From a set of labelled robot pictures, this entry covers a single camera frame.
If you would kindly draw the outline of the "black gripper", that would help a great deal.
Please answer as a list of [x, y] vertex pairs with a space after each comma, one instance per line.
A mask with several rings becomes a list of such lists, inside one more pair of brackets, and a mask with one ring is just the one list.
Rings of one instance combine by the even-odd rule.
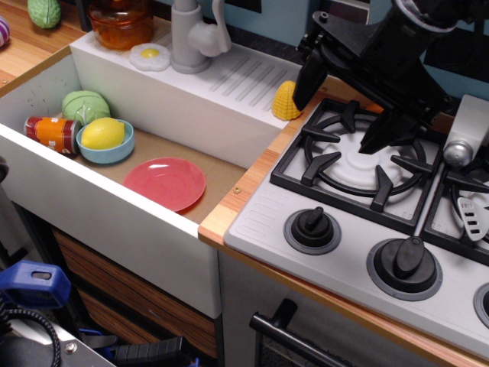
[[405, 145], [419, 126], [430, 128], [447, 107], [447, 94], [420, 60], [439, 36], [399, 10], [376, 24], [356, 24], [325, 11], [313, 13], [313, 25], [298, 51], [303, 60], [293, 101], [302, 111], [327, 76], [335, 76], [381, 106], [359, 152], [373, 154]]

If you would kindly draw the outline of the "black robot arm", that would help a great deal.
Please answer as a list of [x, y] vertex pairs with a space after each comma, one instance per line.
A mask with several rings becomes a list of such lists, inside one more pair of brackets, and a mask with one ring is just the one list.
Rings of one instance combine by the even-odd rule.
[[316, 11], [297, 48], [304, 64], [293, 101], [304, 109], [326, 77], [336, 76], [383, 108], [361, 141], [362, 153], [411, 141], [452, 107], [421, 55], [460, 21], [474, 24], [480, 37], [487, 18], [486, 1], [394, 1], [376, 24]]

